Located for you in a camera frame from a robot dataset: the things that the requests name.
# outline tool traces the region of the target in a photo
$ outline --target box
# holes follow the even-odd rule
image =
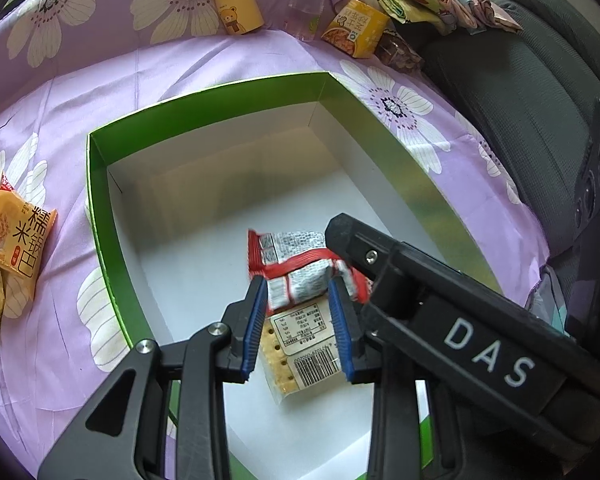
[[[495,283],[429,177],[326,72],[217,86],[101,127],[88,143],[88,193],[107,290],[130,344],[189,338],[242,298],[248,228],[323,230],[341,212]],[[370,385],[339,374],[277,405],[258,362],[224,398],[234,480],[364,474]]]
[[[349,0],[324,31],[322,39],[351,57],[371,57],[374,54],[389,17],[379,10]]]

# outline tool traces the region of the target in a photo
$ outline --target purple tablecloth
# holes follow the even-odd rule
[[[258,2],[267,26],[279,25],[286,0]],[[423,79],[278,30],[226,36],[212,0],[29,0],[0,22],[0,171],[58,220],[34,302],[17,282],[7,286],[0,434],[33,474],[127,351],[85,215],[87,134],[208,86],[315,70],[333,72],[385,122],[463,220],[504,293],[524,303],[548,257],[540,225],[480,134]]]

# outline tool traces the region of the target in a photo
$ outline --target gray sofa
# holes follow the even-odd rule
[[[600,35],[566,0],[499,0],[523,27],[421,41],[424,72],[484,135],[536,213],[565,298],[577,273],[574,183],[593,103]]]

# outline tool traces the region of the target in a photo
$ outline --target clear water bottle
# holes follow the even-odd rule
[[[313,40],[324,9],[324,2],[325,0],[289,0],[285,31],[301,41]]]

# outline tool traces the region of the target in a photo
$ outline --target red and white snack package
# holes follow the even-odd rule
[[[327,249],[323,233],[258,234],[250,230],[248,239],[249,277],[261,275],[267,280],[269,316],[321,296],[335,274],[343,277],[352,299],[368,300],[366,278]]]

